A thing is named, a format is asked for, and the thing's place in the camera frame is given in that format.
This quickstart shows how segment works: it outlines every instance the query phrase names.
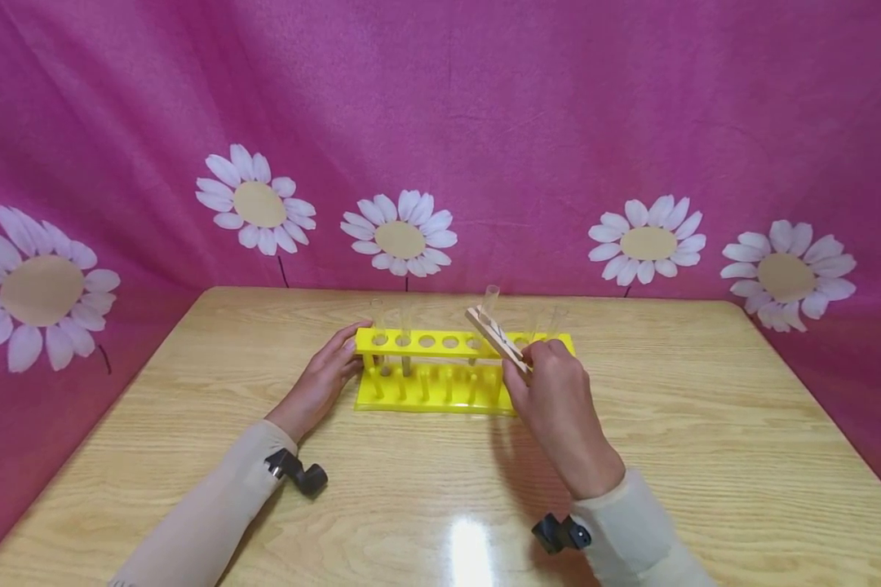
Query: wooden table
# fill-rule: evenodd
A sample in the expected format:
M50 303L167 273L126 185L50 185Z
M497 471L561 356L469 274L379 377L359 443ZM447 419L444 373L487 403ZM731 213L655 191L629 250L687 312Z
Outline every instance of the wooden table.
M402 294L424 328L476 297ZM212 289L0 548L0 585L100 585L370 293ZM398 294L380 295L392 307ZM597 412L722 586L881 587L881 483L737 307L563 298ZM521 329L529 304L501 298ZM512 418L355 413L306 441L223 585L595 585L529 528L569 496Z

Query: beige sleeve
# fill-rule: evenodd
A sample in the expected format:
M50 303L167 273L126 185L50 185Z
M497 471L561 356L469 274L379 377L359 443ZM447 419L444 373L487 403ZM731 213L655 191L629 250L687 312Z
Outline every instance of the beige sleeve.
M575 501L571 517L591 534L584 554L603 587L715 585L638 470L605 496Z
M212 587L280 481L265 458L297 444L267 420L241 435L210 475L167 514L109 587Z

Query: daisy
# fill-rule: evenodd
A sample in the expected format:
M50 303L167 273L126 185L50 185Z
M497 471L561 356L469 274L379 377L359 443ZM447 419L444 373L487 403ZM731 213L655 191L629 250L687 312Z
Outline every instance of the daisy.
M799 310L813 320L826 313L829 302L855 293L855 285L843 279L855 268L855 258L842 254L844 245L826 235L812 242L812 224L778 220L769 236L745 232L739 245L724 247L724 256L736 261L721 270L721 277L741 277L731 293L742 298L748 314L757 313L765 328L801 333L806 326Z
M658 273L675 277L678 267L691 267L701 259L705 235L696 235L702 212L688 215L688 198L675 203L673 196L662 196L650 209L643 202L630 200L626 217L606 212L600 224L587 235L603 243L587 255L591 261L607 261L603 278L616 278L618 285L630 285L637 278L648 284Z
M84 273L98 256L50 223L0 206L0 225L9 236L0 235L0 345L9 340L10 372L30 369L43 346L55 371L73 354L87 357L120 277L106 268Z
M457 234L447 227L454 216L447 210L434 211L434 196L417 190L404 190L398 208L384 193L369 200L359 200L359 211L346 212L340 223L343 232L358 241L352 243L357 253L373 254L372 266L387 268L395 276L410 271L417 277L433 276L450 258L438 249L457 244Z
M297 184L291 178L270 177L268 160L261 153L252 157L240 144L232 144L232 160L209 155L206 165L215 177L199 178L196 198L219 212L212 220L222 228L238 230L238 242L264 254L281 247L297 253L297 243L309 245L304 230L317 227L312 204L294 198Z

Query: pink fabric backdrop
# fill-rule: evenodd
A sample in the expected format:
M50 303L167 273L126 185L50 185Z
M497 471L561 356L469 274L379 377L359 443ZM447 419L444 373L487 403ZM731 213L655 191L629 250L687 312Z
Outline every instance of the pink fabric backdrop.
M201 291L284 285L195 197L231 143L316 208L278 252L294 288L738 301L739 234L835 234L856 294L768 338L881 477L881 0L0 0L0 205L121 277L111 375L100 351L11 375L0 346L0 539ZM402 190L453 215L433 276L340 229ZM665 193L704 212L701 262L601 279L588 229Z

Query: test tube holder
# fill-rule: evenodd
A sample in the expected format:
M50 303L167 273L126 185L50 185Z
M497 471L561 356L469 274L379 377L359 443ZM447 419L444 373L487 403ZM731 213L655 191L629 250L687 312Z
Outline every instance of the test tube holder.
M517 346L527 344L522 333L505 333ZM534 340L545 338L545 334ZM574 354L570 334L558 338ZM401 329L360 328L356 353L362 356L362 377L356 410L392 412L476 413L515 415L502 383L501 357L472 331L419 331L412 329L410 344L399 345ZM400 362L376 363L374 357L410 357L406 377ZM495 364L427 363L423 359L497 360Z

